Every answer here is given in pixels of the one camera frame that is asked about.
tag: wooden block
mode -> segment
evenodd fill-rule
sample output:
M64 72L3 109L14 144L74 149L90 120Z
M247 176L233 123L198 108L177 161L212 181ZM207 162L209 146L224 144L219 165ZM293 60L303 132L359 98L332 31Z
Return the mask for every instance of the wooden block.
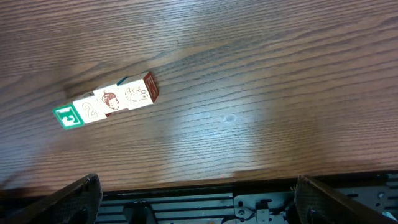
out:
M52 112L62 127L66 130L79 128L85 125L84 121L72 103L54 108Z
M92 91L76 98L73 105L86 124L107 118Z
M119 84L126 78L127 77L122 77L117 80L107 82L93 91L98 100L99 107L104 114L113 113L127 108L127 106L122 104L120 101L124 96L120 94L118 89Z
M159 95L159 90L150 72L125 79L118 88L123 94L122 104L126 105L129 110L151 105Z

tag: row of blocks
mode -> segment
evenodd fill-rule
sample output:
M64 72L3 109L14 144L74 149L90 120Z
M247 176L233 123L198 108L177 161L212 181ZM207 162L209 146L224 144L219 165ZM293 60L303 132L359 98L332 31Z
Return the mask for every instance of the row of blocks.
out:
M153 104L159 90L150 72L107 82L65 105L53 109L64 129L81 127L107 118L111 113Z

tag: green square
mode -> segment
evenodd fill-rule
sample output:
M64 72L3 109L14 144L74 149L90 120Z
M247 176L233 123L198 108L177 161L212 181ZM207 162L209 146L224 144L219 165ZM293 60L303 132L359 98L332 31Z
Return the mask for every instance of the green square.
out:
M76 108L71 103L54 108L52 113L65 130L85 125Z

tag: screw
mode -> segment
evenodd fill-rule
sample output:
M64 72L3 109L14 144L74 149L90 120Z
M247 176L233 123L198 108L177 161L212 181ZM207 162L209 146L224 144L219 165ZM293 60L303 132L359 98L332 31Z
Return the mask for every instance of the screw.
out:
M379 193L379 199L383 198L384 196L385 196L385 193L384 193L384 192L380 192L380 193Z

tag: wooden table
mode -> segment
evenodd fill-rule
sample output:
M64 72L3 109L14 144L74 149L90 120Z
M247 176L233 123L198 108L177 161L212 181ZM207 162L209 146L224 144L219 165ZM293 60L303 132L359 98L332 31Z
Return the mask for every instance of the wooden table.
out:
M398 169L396 0L0 2L0 183L49 194ZM156 104L52 108L150 70Z

